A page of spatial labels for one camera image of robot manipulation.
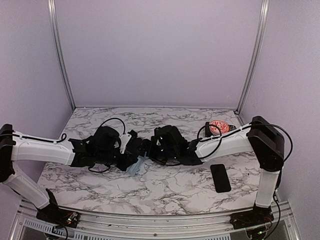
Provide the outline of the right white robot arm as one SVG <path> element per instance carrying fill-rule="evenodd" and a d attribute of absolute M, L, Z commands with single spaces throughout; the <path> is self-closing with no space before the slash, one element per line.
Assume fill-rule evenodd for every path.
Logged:
<path fill-rule="evenodd" d="M 212 163 L 210 171 L 216 193 L 231 192 L 227 168 L 223 158 L 251 155 L 256 160 L 254 166 L 259 171 L 254 208 L 248 212 L 247 219 L 258 224 L 267 216 L 267 208 L 279 186 L 285 157 L 286 133 L 283 128 L 271 124 L 258 115 L 242 126 L 226 131 L 214 122 L 203 127 L 216 130 L 216 134 L 200 136 L 187 140 L 176 126 L 157 127 L 150 139 L 146 155 L 154 162 L 166 165 L 175 161 L 181 166 L 200 166 Z"/>

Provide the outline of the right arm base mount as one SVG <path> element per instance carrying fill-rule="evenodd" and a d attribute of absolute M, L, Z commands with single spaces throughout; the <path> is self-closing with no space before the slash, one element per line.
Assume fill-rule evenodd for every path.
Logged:
<path fill-rule="evenodd" d="M 254 205 L 251 210 L 231 214 L 229 222 L 235 230 L 238 230 L 271 223 L 273 220 L 274 216 L 270 206 L 263 208 Z"/>

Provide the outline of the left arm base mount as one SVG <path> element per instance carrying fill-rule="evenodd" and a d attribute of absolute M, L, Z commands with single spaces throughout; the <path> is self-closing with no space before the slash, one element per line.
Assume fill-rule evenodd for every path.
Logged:
<path fill-rule="evenodd" d="M 48 193 L 49 204 L 42 209 L 37 208 L 36 218 L 62 227 L 76 228 L 80 214 L 77 211 L 60 208 L 54 194 L 47 188 L 45 190 Z"/>

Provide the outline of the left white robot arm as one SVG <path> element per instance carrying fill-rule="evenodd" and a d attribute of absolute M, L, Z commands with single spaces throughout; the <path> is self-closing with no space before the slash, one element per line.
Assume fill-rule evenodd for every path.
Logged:
<path fill-rule="evenodd" d="M 86 139 L 60 140 L 24 135 L 11 124 L 0 128 L 0 181 L 28 199 L 53 223 L 63 219 L 54 196 L 40 188 L 18 166 L 18 161 L 51 162 L 73 168 L 92 168 L 96 164 L 116 166 L 126 171 L 138 161 L 143 140 L 131 130 L 120 134 L 109 126 L 100 126 Z"/>

